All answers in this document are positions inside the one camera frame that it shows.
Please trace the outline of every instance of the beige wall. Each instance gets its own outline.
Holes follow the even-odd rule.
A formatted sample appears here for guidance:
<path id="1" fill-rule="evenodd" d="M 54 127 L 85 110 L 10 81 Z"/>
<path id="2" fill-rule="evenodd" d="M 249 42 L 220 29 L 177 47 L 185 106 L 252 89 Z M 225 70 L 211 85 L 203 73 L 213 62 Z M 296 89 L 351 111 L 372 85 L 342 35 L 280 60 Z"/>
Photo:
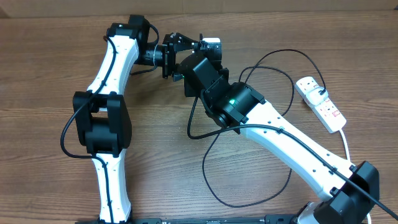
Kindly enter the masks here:
<path id="1" fill-rule="evenodd" d="M 398 0 L 0 0 L 0 17 L 393 10 Z"/>

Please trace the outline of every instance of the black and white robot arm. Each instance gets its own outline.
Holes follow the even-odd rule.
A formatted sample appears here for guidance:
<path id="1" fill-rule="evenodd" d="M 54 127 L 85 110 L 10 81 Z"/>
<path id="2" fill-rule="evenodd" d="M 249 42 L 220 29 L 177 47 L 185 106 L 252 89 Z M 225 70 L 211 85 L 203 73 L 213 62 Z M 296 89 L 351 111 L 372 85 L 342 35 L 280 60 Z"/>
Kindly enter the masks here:
<path id="1" fill-rule="evenodd" d="M 132 130 L 123 94 L 134 63 L 162 67 L 163 78 L 172 76 L 173 81 L 183 79 L 185 96 L 200 97 L 207 107 L 207 115 L 222 128 L 253 124 L 250 128 L 235 131 L 274 153 L 296 171 L 320 199 L 319 202 L 305 206 L 293 222 L 347 224 L 360 223 L 366 217 L 374 202 L 355 191 L 336 172 L 379 200 L 379 174 L 376 168 L 368 162 L 356 167 L 327 151 L 291 125 L 251 86 L 243 82 L 230 85 L 229 71 L 221 66 L 221 42 L 218 38 L 200 37 L 199 41 L 195 41 L 176 33 L 166 35 L 161 45 L 151 45 L 147 43 L 148 33 L 149 23 L 142 16 L 131 16 L 128 24 L 113 24 L 108 29 L 107 36 L 116 47 L 116 60 L 99 95 L 76 116 L 80 143 L 86 146 L 87 153 L 96 155 L 107 164 L 108 186 L 102 163 L 93 159 L 101 194 L 101 222 L 111 223 L 113 220 L 113 223 L 127 223 L 131 219 L 124 157 L 131 142 Z M 176 53 L 182 50 L 193 50 L 193 53 L 177 64 Z M 100 87 L 113 53 L 113 47 L 108 43 L 104 61 L 94 82 L 87 92 L 75 93 L 75 111 Z M 106 111 L 108 118 L 91 115 L 99 111 Z M 264 129 L 255 124 L 272 126 L 273 129 Z M 295 136 L 302 144 L 286 133 Z M 324 162 L 303 147 L 303 144 Z"/>

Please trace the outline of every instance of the wooden tabletop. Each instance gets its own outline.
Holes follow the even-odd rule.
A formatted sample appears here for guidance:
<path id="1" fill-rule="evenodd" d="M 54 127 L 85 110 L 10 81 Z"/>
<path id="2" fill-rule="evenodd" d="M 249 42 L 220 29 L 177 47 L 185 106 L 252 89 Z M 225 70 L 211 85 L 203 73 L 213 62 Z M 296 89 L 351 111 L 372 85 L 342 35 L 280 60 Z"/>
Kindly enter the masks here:
<path id="1" fill-rule="evenodd" d="M 302 50 L 318 65 L 331 99 L 347 119 L 351 159 L 369 161 L 380 172 L 381 202 L 398 212 L 398 12 L 297 12 L 147 16 L 160 32 L 193 39 L 220 37 L 223 65 L 235 82 L 244 67 L 283 48 Z M 102 36 L 126 16 L 0 20 L 0 223 L 73 223 L 100 212 L 93 163 L 71 159 L 60 133 L 72 115 L 72 96 L 85 91 L 102 63 Z M 179 55 L 184 59 L 187 53 Z M 264 61 L 297 81 L 319 77 L 302 55 L 283 52 Z M 161 69 L 130 78 L 125 100 L 132 121 L 126 182 L 135 218 L 262 217 L 296 213 L 317 201 L 296 174 L 275 199 L 248 208 L 228 208 L 210 194 L 201 173 L 213 137 L 191 140 L 187 120 L 193 98 L 183 83 L 164 80 Z M 281 113 L 289 104 L 289 80 L 259 70 L 249 80 Z M 331 152 L 345 157 L 341 137 L 329 134 L 295 94 L 285 116 Z M 218 129 L 201 103 L 195 134 Z M 68 150 L 86 154 L 76 127 Z M 222 134 L 206 160 L 216 194 L 239 205 L 269 197 L 284 185 L 289 168 L 269 151 L 236 133 Z M 395 223 L 380 208 L 375 223 Z"/>

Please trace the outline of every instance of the white power strip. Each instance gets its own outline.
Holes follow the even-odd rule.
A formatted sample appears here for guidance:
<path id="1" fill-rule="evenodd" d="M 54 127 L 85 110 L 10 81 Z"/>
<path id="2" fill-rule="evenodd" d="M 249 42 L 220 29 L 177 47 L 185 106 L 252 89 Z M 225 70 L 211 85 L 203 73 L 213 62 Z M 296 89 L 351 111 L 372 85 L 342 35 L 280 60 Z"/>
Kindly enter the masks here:
<path id="1" fill-rule="evenodd" d="M 329 99 L 328 92 L 320 94 L 324 88 L 319 86 L 312 77 L 300 79 L 295 88 L 329 133 L 341 130 L 347 123 L 347 120 Z"/>

